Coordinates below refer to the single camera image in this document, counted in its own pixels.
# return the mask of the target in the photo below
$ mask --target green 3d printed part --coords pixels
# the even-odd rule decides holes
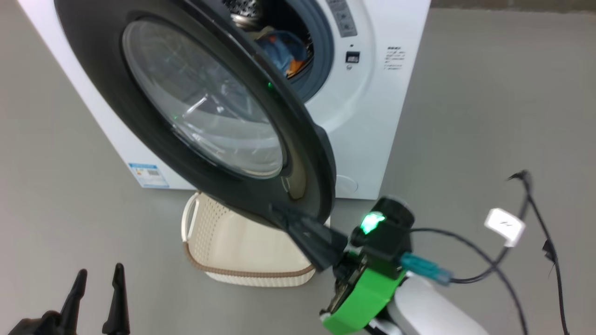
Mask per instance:
[[[405,271],[394,280],[373,270],[364,270],[351,294],[335,313],[323,320],[323,325],[334,335],[363,329],[387,306],[404,277]]]

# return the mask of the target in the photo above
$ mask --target washing machine door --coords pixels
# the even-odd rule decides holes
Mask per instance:
[[[138,138],[197,189],[282,227],[324,222],[335,165],[287,79],[198,0],[55,0],[82,67]]]

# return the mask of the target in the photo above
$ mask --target laundry basket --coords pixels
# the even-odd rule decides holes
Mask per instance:
[[[315,273],[286,233],[253,222],[202,193],[195,193],[184,208],[182,242],[195,267],[225,283],[299,286]]]

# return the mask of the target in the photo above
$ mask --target sticker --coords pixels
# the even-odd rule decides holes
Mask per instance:
[[[406,51],[401,46],[388,46],[383,70],[401,70],[406,59]]]
[[[157,165],[128,163],[132,174],[143,187],[169,188]]]
[[[512,248],[516,246],[522,236],[526,224],[511,213],[500,208],[493,208],[488,212],[485,227],[505,237],[505,247]]]

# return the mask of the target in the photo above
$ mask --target wire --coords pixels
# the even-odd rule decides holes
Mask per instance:
[[[530,202],[530,204],[532,205],[534,212],[536,213],[538,222],[540,223],[540,226],[542,227],[544,235],[547,237],[547,241],[550,243],[550,246],[552,249],[552,261],[555,264],[555,273],[557,274],[557,290],[558,290],[558,297],[559,297],[559,313],[561,314],[561,326],[563,327],[563,334],[569,335],[569,330],[567,329],[567,320],[565,318],[565,306],[563,305],[563,283],[561,282],[561,269],[559,267],[559,261],[558,261],[557,252],[555,251],[555,245],[552,242],[551,234],[549,234],[547,226],[544,224],[542,215],[540,214],[540,211],[538,210],[538,207],[536,206],[536,203],[534,202],[534,198],[532,197],[530,192],[528,192],[527,198],[528,198],[528,201]]]
[[[517,176],[517,175],[518,174],[511,176],[509,179],[521,177],[522,180],[524,181],[524,185],[526,186],[526,196],[524,197],[523,202],[521,203],[521,208],[520,208],[519,214],[517,215],[517,217],[523,221],[524,218],[526,217],[527,205],[529,203],[529,199],[528,199],[529,191],[528,190],[531,189],[531,186],[530,186],[529,178],[526,178],[527,172],[525,174],[523,174],[522,176]],[[510,249],[511,248],[509,248],[509,247],[503,247],[503,249],[501,249],[501,253],[495,259],[495,262],[494,262],[495,266],[499,266],[499,264],[501,264],[501,262],[503,261],[503,259],[505,259],[505,256],[507,255],[507,253],[509,252]],[[485,279],[486,277],[488,277],[491,273],[493,273],[494,270],[495,270],[495,268],[491,265],[483,273],[481,273],[475,277],[464,278],[464,279],[451,278],[451,282],[454,284],[476,283],[476,282],[481,281],[481,280]]]
[[[474,251],[476,251],[476,253],[478,253],[478,255],[480,255],[488,264],[491,265],[491,271],[495,271],[496,274],[501,279],[501,281],[505,284],[507,290],[509,291],[509,294],[511,295],[511,298],[513,299],[513,302],[516,305],[517,314],[519,316],[520,323],[521,323],[521,329],[523,330],[524,335],[528,334],[526,317],[524,316],[524,313],[522,310],[522,304],[520,303],[519,298],[517,297],[517,294],[516,294],[515,290],[513,289],[513,286],[511,285],[511,283],[509,282],[509,280],[507,279],[505,274],[501,271],[501,269],[499,269],[497,264],[484,251],[482,251],[482,249],[480,249],[477,245],[472,243],[470,240],[468,240],[454,232],[450,232],[450,231],[446,231],[446,230],[442,230],[442,229],[436,229],[436,228],[414,228],[414,229],[410,230],[410,232],[416,232],[416,231],[436,232],[438,234],[451,236],[454,239],[464,243],[468,247],[474,249]]]
[[[499,254],[499,256],[496,257],[493,265],[491,265],[483,273],[481,273],[475,277],[465,278],[465,279],[451,278],[449,280],[449,282],[454,283],[454,284],[471,284],[471,283],[476,283],[478,281],[483,280],[484,278],[488,277],[491,273],[493,273],[493,271],[495,270],[495,266],[499,266],[499,264],[501,264],[501,262],[503,261],[503,258],[505,258],[505,256],[507,255],[507,253],[509,252],[510,249],[511,248],[509,248],[509,247],[504,247],[503,249],[501,249],[501,253]]]

